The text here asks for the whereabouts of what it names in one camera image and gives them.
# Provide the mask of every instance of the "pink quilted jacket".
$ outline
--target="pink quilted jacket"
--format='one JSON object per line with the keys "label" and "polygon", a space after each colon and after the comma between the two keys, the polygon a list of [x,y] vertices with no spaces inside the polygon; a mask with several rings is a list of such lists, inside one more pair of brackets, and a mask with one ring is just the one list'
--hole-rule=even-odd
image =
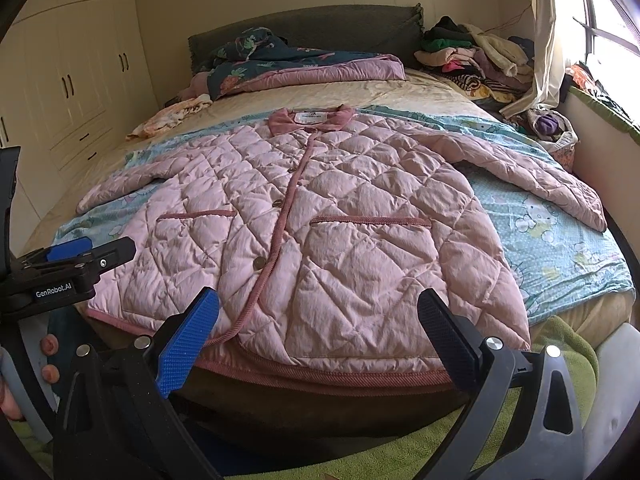
{"label": "pink quilted jacket", "polygon": [[417,319],[425,288],[483,334],[529,345],[498,235],[451,163],[606,228],[586,184],[497,144],[345,106],[296,119],[279,110],[94,187],[78,212],[167,179],[124,228],[136,257],[102,277],[89,315],[153,333],[212,286],[222,309],[202,367],[345,395],[438,389],[450,381]]}

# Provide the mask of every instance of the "wardrobe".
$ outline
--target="wardrobe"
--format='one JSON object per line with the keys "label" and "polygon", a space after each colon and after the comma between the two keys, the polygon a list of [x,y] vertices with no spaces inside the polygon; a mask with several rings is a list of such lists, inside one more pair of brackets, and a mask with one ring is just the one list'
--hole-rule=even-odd
{"label": "wardrobe", "polygon": [[135,0],[28,0],[0,43],[0,146],[21,146],[11,248],[158,111]]}

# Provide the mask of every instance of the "window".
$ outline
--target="window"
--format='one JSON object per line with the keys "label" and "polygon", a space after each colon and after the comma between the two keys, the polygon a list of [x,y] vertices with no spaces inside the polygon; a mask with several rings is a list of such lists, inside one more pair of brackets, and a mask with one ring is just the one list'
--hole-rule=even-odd
{"label": "window", "polygon": [[586,62],[611,97],[640,123],[640,33],[615,0],[556,0],[567,64]]}
{"label": "window", "polygon": [[638,42],[611,0],[591,0],[591,5],[595,22],[591,25],[593,55],[588,55],[587,66],[613,100],[640,123],[640,95],[634,84],[640,75]]}

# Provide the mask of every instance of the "jacket button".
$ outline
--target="jacket button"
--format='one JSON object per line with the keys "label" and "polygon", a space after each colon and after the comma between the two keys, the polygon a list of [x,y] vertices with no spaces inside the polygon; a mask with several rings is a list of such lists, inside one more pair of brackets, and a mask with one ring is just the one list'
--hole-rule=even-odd
{"label": "jacket button", "polygon": [[254,269],[255,270],[263,269],[266,264],[267,264],[267,258],[265,258],[264,256],[258,256],[254,260]]}

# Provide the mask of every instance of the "cabinet handle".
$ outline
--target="cabinet handle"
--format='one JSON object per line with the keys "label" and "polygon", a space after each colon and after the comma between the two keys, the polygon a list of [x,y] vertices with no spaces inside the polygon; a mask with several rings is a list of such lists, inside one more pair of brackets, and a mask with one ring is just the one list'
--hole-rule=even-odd
{"label": "cabinet handle", "polygon": [[9,143],[9,134],[6,132],[6,125],[4,124],[4,117],[0,116],[0,124],[2,124],[2,131],[4,132],[4,140]]}

